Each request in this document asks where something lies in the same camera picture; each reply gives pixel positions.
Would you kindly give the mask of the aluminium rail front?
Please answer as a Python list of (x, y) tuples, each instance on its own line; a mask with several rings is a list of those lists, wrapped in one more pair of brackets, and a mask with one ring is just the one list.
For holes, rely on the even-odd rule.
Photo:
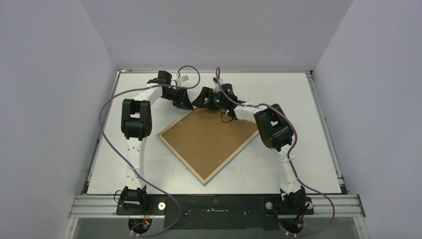
[[(314, 205), (313, 217), (330, 217), (332, 208), (321, 195), (310, 195)], [(328, 195), (335, 207), (336, 217), (366, 217), (359, 195)], [(70, 218), (140, 218), (140, 215), (118, 215), (113, 195), (76, 196), (70, 210)]]

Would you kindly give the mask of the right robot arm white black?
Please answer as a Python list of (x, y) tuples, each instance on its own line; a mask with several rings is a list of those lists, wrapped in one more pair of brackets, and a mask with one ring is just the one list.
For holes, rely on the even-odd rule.
[(223, 112), (234, 120), (255, 123), (263, 144), (277, 159), (282, 209), (288, 214), (303, 214), (313, 209), (310, 198), (292, 169), (291, 154), (282, 150), (294, 142), (294, 131), (278, 104), (254, 106), (241, 101), (234, 94), (232, 85), (226, 83), (214, 89), (203, 87), (193, 106)]

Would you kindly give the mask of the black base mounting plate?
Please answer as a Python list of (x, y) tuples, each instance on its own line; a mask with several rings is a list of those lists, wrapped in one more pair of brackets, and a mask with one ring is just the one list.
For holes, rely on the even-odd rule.
[(129, 216), (129, 227), (144, 233), (161, 220), (169, 230), (242, 230), (266, 231), (285, 228), (299, 230), (303, 216), (313, 215), (309, 197), (278, 194), (238, 195), (148, 195), (145, 205), (136, 199), (120, 198), (116, 215)]

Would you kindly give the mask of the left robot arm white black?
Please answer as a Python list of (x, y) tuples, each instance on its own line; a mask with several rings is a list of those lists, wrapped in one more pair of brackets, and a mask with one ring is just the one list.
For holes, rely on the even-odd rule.
[(159, 98), (172, 101), (176, 108), (192, 110), (185, 82), (188, 76), (179, 75), (175, 80), (167, 71), (149, 80), (146, 89), (132, 99), (122, 102), (121, 131), (126, 139), (127, 166), (126, 182), (119, 202), (140, 215), (150, 208), (144, 176), (144, 155), (148, 136), (152, 132), (151, 106)]

